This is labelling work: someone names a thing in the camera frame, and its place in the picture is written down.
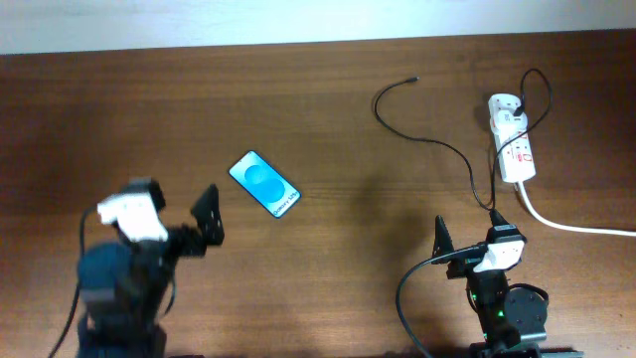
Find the blue screen smartphone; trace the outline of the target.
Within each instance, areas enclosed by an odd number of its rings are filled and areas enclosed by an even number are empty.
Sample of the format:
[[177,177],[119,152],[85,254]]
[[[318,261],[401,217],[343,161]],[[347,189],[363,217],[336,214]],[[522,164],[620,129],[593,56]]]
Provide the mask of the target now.
[[282,218],[302,198],[301,192],[254,150],[233,164],[229,174],[275,219]]

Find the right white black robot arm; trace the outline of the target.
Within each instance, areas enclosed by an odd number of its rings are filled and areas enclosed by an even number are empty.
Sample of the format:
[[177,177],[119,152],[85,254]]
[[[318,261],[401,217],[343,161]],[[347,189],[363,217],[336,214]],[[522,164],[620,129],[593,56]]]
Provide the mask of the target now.
[[486,239],[455,249],[443,218],[435,218],[432,257],[446,265],[449,279],[464,278],[484,341],[469,347],[472,357],[539,357],[547,339],[549,295],[526,283],[509,284],[506,272],[522,260],[527,239],[496,210]]

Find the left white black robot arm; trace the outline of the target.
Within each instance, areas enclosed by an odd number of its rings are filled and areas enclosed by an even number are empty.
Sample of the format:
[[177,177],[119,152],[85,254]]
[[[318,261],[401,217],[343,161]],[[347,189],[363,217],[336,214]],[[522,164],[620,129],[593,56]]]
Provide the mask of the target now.
[[80,357],[164,356],[167,334],[159,317],[171,309],[162,300],[176,292],[178,261],[201,258],[225,238],[216,185],[193,205],[194,226],[164,226],[159,213],[165,205],[153,179],[133,181],[97,204],[101,222],[118,239],[89,249],[77,266],[86,308],[78,327]]

